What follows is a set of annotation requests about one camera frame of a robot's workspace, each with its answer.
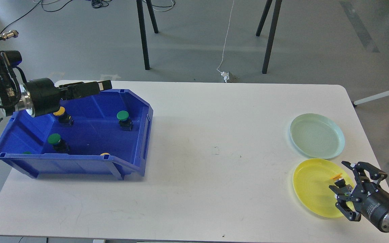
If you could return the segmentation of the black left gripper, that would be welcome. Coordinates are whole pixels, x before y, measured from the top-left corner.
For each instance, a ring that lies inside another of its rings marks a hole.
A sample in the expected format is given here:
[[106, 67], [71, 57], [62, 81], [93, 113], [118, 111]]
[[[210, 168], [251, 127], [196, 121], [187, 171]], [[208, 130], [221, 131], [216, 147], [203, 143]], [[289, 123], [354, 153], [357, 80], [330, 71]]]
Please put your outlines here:
[[60, 100], [74, 100], [112, 89], [110, 80], [76, 82], [58, 88], [48, 78], [31, 80], [20, 86], [21, 98], [16, 111], [26, 110], [31, 117], [51, 114], [60, 110]]

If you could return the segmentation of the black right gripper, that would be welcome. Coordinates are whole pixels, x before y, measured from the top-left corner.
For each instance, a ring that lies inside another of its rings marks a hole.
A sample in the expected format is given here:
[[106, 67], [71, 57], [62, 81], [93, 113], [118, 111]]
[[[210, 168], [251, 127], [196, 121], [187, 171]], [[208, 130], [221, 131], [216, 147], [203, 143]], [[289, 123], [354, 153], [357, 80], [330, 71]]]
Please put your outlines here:
[[[380, 186], [388, 175], [368, 162], [342, 161], [341, 164], [353, 172], [356, 186], [353, 192], [351, 185], [329, 186], [336, 195], [336, 208], [349, 221], [360, 221], [362, 214], [379, 231], [389, 233], [389, 193]], [[354, 203], [356, 211], [347, 202]]]

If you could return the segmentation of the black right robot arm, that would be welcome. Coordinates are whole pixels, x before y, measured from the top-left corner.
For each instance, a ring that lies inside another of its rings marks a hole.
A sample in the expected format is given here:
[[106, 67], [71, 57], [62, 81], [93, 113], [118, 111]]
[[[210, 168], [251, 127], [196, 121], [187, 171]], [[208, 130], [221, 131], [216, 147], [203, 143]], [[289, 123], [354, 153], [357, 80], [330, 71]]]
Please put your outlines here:
[[331, 178], [334, 185], [329, 189], [337, 199], [336, 208], [347, 220], [360, 221], [363, 216], [379, 231], [389, 233], [389, 192], [380, 186], [387, 173], [367, 162], [341, 163], [353, 172], [356, 185], [347, 184], [340, 175]]

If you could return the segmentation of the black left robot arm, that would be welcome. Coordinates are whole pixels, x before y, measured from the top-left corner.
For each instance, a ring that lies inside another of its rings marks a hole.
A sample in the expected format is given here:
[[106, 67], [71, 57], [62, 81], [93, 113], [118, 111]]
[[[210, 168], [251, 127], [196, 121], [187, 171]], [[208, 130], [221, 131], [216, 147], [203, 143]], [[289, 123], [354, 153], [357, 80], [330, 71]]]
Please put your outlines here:
[[[18, 37], [16, 30], [0, 34], [0, 41]], [[0, 109], [5, 116], [26, 110], [31, 117], [60, 111], [60, 101], [97, 95], [110, 90], [110, 80], [77, 82], [55, 87], [48, 78], [27, 81], [18, 67], [22, 57], [18, 51], [0, 51]]]

